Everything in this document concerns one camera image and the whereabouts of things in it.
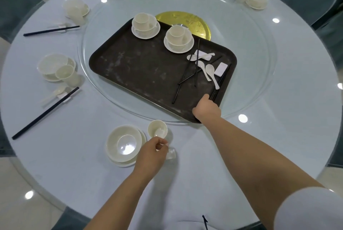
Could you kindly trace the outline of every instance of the forearm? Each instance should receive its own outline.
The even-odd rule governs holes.
[[[210,117],[202,123],[210,131],[230,174],[268,229],[273,228],[276,211],[290,194],[305,187],[322,186],[272,147],[226,120]]]
[[[85,230],[125,230],[129,227],[139,198],[149,183],[132,173],[93,217]]]

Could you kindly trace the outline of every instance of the gold decorative charger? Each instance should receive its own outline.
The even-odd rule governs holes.
[[[156,15],[156,19],[168,25],[185,25],[192,34],[211,40],[211,31],[206,22],[198,16],[183,11],[166,11]]]

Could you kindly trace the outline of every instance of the round dining table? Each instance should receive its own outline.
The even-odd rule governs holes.
[[[148,124],[160,119],[168,126],[166,139],[177,158],[167,160],[148,184],[129,228],[166,229],[179,221],[202,222],[202,215],[209,226],[223,230],[259,221],[202,124],[90,70],[92,53],[139,12],[184,11],[202,18],[211,41],[237,58],[220,104],[223,118],[314,178],[326,166],[342,116],[337,73],[315,32],[280,0],[269,0],[260,11],[235,0],[83,0],[90,7],[85,26],[23,36],[65,21],[63,1],[47,1],[15,37],[1,76],[1,118],[26,170],[70,208],[92,218],[132,172],[133,166],[118,167],[106,155],[105,142],[114,128],[130,124],[148,136]],[[83,84],[70,101],[12,140],[53,104],[42,106],[41,100],[59,83],[44,80],[37,71],[39,60],[51,53],[74,59]]]

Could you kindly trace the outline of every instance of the person's hand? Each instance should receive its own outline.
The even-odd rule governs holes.
[[[204,94],[204,96],[198,102],[197,106],[192,110],[195,118],[197,118],[202,123],[208,118],[220,118],[222,115],[222,112],[218,105],[209,100],[209,97],[210,96],[208,94]]]
[[[153,137],[139,150],[133,172],[148,181],[152,180],[166,160],[168,149],[167,140]]]

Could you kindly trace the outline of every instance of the brown serving tray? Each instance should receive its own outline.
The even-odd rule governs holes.
[[[188,63],[186,57],[195,53],[200,39],[200,51],[215,53],[211,61],[222,55],[221,59],[212,64],[214,68],[217,68],[220,62],[229,65],[229,70],[214,100],[219,106],[237,65],[234,53],[223,46],[193,35],[195,40],[193,48],[187,53],[175,54],[166,49],[163,42],[170,25],[159,21],[160,32],[155,37],[144,40],[132,34],[131,22],[132,19],[91,55],[89,59],[91,70],[165,110],[190,122],[199,123],[192,114],[192,108],[204,94],[211,94],[214,89],[214,83],[208,82],[202,71],[198,73],[196,87],[194,76],[182,83],[176,101],[172,104],[178,83]],[[205,65],[208,63],[204,59],[202,61]],[[195,62],[192,62],[185,77],[194,72]]]

